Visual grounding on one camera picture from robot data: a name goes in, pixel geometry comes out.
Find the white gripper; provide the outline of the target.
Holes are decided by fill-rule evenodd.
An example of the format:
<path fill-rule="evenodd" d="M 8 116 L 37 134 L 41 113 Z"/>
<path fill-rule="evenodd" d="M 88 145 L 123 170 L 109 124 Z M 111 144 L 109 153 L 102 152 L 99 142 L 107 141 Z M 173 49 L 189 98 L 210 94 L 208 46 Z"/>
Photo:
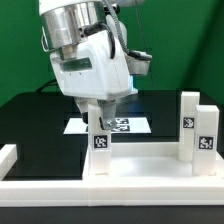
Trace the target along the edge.
<path fill-rule="evenodd" d="M 57 31 L 56 46 L 50 48 L 50 36 L 43 30 L 42 45 L 45 51 L 50 51 L 60 90 L 66 96 L 76 97 L 82 120 L 88 120 L 87 99 L 97 99 L 101 127 L 112 130 L 116 127 L 115 99 L 131 93 L 127 60 L 148 64 L 152 56 L 140 51 L 126 54 L 110 28 L 87 28 L 83 35 L 78 42 L 73 42 L 71 32 Z"/>

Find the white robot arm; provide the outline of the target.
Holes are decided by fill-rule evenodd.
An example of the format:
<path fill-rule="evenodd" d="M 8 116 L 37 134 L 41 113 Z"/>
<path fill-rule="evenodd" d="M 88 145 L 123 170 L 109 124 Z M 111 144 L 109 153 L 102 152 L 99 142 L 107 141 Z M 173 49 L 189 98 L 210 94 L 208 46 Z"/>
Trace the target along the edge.
<path fill-rule="evenodd" d="M 104 130 L 116 126 L 116 100 L 131 94 L 133 75 L 148 72 L 152 56 L 130 50 L 114 0 L 39 0 L 42 46 L 50 54 L 62 93 L 72 96 L 88 120 L 95 100 Z"/>

